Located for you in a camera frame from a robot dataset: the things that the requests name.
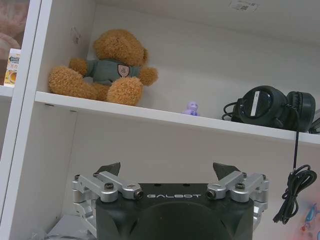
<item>brown teddy bear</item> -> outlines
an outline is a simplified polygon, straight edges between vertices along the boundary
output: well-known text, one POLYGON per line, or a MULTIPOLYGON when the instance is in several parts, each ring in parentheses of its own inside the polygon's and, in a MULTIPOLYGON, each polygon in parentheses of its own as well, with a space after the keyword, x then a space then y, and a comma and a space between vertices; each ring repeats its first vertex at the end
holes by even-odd
POLYGON ((49 76, 49 88, 55 94, 135 106, 143 85, 158 79, 153 67, 146 67, 148 51, 127 30, 103 33, 93 48, 99 60, 73 58, 69 67, 55 67, 49 76), (92 77, 93 84, 83 77, 92 77))

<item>metal bracket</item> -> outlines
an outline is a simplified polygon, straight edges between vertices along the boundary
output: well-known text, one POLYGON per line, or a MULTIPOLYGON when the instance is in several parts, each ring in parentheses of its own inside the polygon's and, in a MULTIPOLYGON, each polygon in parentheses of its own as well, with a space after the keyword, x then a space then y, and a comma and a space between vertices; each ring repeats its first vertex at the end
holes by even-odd
POLYGON ((223 199, 230 191, 231 199, 245 203, 253 200, 253 230, 259 225, 261 215, 268 208, 269 180, 264 174, 234 171, 222 178, 218 183, 209 183, 206 195, 211 200, 223 199))
POLYGON ((100 197, 102 202, 111 203, 118 199, 119 192, 125 199, 139 200, 144 192, 138 183, 126 182, 118 176, 102 171, 93 176, 74 176, 72 181, 73 204, 82 217, 86 228, 97 237, 95 201, 100 197))

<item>small purple figurine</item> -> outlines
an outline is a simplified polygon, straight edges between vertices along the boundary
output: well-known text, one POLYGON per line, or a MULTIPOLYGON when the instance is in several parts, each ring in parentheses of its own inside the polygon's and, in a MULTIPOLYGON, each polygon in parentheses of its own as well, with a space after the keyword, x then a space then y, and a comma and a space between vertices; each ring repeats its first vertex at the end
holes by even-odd
POLYGON ((195 101, 190 101, 188 105, 186 106, 186 110, 184 110, 182 113, 192 116, 199 116, 197 113, 198 110, 198 104, 195 101))

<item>product box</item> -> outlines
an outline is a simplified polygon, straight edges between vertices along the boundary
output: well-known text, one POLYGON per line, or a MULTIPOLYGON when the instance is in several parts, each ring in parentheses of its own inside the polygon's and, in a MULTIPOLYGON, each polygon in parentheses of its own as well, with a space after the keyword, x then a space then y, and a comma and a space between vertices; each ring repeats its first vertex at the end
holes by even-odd
POLYGON ((6 65, 6 72, 4 77, 4 85, 8 87, 14 87, 17 78, 17 71, 20 61, 21 49, 11 48, 8 63, 6 65))

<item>bolt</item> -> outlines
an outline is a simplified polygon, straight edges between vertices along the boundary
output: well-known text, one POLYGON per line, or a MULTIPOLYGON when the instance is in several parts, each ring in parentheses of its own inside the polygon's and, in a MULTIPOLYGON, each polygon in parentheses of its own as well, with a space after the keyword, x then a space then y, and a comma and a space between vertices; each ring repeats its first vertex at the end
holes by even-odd
POLYGON ((107 191, 110 191, 114 189, 114 184, 112 182, 107 182, 105 185, 104 185, 104 190, 107 190, 107 191))
POLYGON ((238 189, 238 190, 243 190, 246 188, 246 185, 244 185, 243 183, 237 183, 235 185, 235 188, 238 189))
POLYGON ((206 192, 206 196, 208 199, 212 200, 212 199, 215 199, 216 198, 216 192, 215 191, 212 191, 212 190, 208 190, 206 192))
POLYGON ((134 193, 134 199, 136 200, 140 200, 144 197, 144 192, 143 191, 137 191, 134 193))

